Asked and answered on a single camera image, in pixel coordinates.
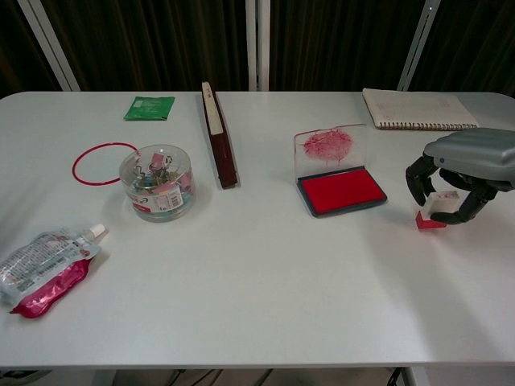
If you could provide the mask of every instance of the printed label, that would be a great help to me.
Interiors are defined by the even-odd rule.
[[[170,191],[164,191],[159,195],[130,195],[130,198],[136,209],[146,213],[171,211],[184,203],[179,185],[175,185]]]

